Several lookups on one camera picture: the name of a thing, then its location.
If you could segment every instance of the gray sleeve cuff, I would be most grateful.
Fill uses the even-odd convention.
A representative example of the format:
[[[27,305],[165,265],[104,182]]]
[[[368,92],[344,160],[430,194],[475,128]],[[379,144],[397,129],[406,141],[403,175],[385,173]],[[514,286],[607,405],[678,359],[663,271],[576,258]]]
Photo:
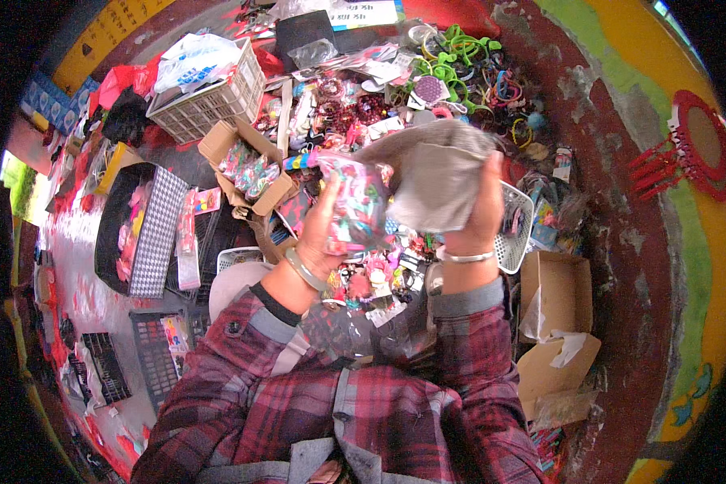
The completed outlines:
[[[466,293],[433,296],[433,317],[467,316],[503,303],[503,277]]]
[[[255,331],[280,344],[288,344],[298,331],[295,326],[283,323],[265,307],[259,309],[252,315],[248,324]]]

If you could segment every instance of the gray cloth pouch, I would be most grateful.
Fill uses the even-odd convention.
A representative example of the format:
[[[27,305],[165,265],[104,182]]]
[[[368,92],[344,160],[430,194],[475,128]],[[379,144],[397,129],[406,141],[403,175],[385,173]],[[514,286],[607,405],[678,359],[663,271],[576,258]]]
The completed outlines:
[[[395,170],[390,218],[421,232],[448,232],[465,226],[484,160],[502,145],[463,121],[446,119],[391,134],[353,157]]]

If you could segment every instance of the black cloth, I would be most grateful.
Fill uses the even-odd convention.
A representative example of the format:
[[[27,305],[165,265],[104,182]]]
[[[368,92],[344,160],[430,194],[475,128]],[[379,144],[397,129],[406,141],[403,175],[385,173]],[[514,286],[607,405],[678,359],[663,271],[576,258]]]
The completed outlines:
[[[264,289],[261,283],[251,286],[250,292],[255,294],[261,300],[261,303],[264,304],[264,307],[283,323],[296,327],[301,322],[301,315],[297,315],[278,303],[274,297],[271,297],[271,294],[266,292],[266,289]]]
[[[125,142],[135,148],[140,146],[145,126],[148,102],[135,94],[132,86],[126,88],[113,103],[107,119],[102,125],[102,136],[112,142]]]

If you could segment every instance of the red plastic bag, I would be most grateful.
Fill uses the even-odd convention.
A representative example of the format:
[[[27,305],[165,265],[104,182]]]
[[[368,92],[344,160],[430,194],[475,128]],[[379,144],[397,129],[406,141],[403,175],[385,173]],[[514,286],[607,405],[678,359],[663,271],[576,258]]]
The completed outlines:
[[[285,66],[282,65],[282,61],[266,50],[255,48],[253,52],[255,52],[255,58],[258,59],[261,70],[267,79],[285,71]]]
[[[118,96],[126,88],[132,85],[135,80],[135,66],[116,66],[105,76],[104,81],[97,89],[99,93],[99,103],[105,109],[113,107]]]
[[[156,77],[159,76],[159,61],[162,54],[158,54],[152,58],[148,65],[137,66],[135,69],[135,94],[138,96],[147,96],[153,85],[156,83]]]

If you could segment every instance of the jade bangle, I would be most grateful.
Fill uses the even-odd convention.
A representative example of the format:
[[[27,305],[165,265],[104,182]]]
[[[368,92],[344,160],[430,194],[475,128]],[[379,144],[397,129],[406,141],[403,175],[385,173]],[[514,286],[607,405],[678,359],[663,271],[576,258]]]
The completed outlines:
[[[324,291],[328,288],[328,282],[312,274],[312,271],[304,265],[304,262],[302,262],[293,247],[290,247],[285,251],[285,259],[288,261],[288,264],[293,267],[293,270],[295,270],[299,276],[307,282],[307,284],[319,291]]]

